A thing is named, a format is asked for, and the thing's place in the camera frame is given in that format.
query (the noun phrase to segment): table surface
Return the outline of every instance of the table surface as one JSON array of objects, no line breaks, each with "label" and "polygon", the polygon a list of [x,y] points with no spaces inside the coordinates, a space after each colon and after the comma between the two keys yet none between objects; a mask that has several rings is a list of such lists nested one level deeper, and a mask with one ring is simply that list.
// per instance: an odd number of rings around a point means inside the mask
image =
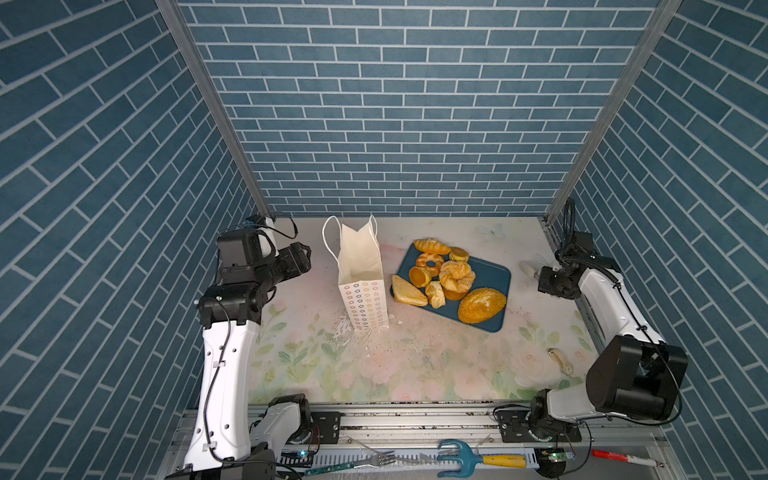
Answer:
[{"label": "table surface", "polygon": [[[539,389],[584,381],[596,352],[575,303],[539,293],[518,266],[554,264],[536,218],[377,220],[387,291],[409,245],[423,237],[509,268],[502,330],[483,332],[388,295],[389,328],[354,332],[336,261],[323,245],[325,219],[300,218],[297,239],[312,248],[312,269],[281,283],[263,313],[252,348],[251,404],[299,392],[314,403],[529,399]],[[366,221],[342,219],[356,229]],[[330,225],[327,238],[337,253],[338,227]],[[551,347],[573,364],[571,376],[549,357]]]}]

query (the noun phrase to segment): metal fork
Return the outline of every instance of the metal fork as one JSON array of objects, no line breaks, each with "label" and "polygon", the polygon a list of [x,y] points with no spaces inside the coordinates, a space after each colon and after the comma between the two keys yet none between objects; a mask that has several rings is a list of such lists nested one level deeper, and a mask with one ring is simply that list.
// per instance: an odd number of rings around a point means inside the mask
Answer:
[{"label": "metal fork", "polygon": [[396,461],[394,450],[389,452],[381,452],[376,455],[371,455],[362,460],[356,462],[339,463],[338,465],[331,465],[328,467],[310,468],[304,472],[304,476],[320,475],[321,473],[339,472],[341,470],[349,470],[351,468],[358,467],[383,467]]},{"label": "metal fork", "polygon": [[389,452],[380,452],[378,455],[371,455],[370,457],[364,458],[363,460],[358,460],[357,462],[352,462],[355,464],[355,468],[358,467],[383,467],[384,465],[389,465],[390,463],[395,462],[395,451],[390,450]]}]

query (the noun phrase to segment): blue garden fork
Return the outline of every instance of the blue garden fork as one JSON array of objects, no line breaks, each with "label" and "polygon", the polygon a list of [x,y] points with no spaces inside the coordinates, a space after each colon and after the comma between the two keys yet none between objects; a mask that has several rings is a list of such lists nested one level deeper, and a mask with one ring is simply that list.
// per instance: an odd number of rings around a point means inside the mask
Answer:
[{"label": "blue garden fork", "polygon": [[498,467],[525,468],[525,457],[523,455],[476,455],[469,448],[469,445],[461,440],[443,440],[438,445],[439,449],[458,449],[455,455],[438,455],[438,462],[458,462],[460,470],[447,470],[439,472],[438,477],[469,478],[475,473],[475,465],[482,463],[485,465],[496,465]]}]

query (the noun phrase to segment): brick wallpaper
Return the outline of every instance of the brick wallpaper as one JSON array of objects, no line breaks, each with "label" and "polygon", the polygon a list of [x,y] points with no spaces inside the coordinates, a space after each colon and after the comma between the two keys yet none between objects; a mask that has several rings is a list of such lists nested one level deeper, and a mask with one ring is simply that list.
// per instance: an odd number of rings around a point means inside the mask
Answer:
[{"label": "brick wallpaper", "polygon": [[0,2],[0,478],[157,473],[253,208],[153,0]]},{"label": "brick wallpaper", "polygon": [[657,0],[182,0],[269,202],[540,215]]},{"label": "brick wallpaper", "polygon": [[690,355],[689,478],[768,478],[768,2],[685,0],[576,188],[579,227]]}]

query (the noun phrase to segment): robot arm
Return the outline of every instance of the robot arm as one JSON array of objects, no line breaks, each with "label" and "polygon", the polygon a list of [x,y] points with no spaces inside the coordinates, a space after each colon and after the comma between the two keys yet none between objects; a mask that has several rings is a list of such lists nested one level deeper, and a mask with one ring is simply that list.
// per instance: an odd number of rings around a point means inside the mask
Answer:
[{"label": "robot arm", "polygon": [[567,241],[555,253],[561,269],[543,267],[538,289],[586,300],[607,346],[589,369],[586,382],[542,390],[533,398],[529,425],[538,430],[537,436],[550,436],[583,419],[606,415],[667,420],[680,395],[688,363],[685,352],[667,345],[645,319],[625,293],[615,260],[594,251],[592,235],[572,227],[565,233]]},{"label": "robot arm", "polygon": [[240,473],[233,478],[269,478],[288,438],[309,423],[305,399],[279,399],[270,404],[264,420],[254,429],[253,437],[262,443],[261,448],[251,450],[248,363],[261,311],[272,300],[278,283],[311,267],[309,247],[295,242],[278,250],[271,228],[273,219],[266,218],[261,225],[224,231],[217,238],[220,283],[208,287],[197,301],[203,326],[203,378],[200,408],[181,475],[235,465]]}]

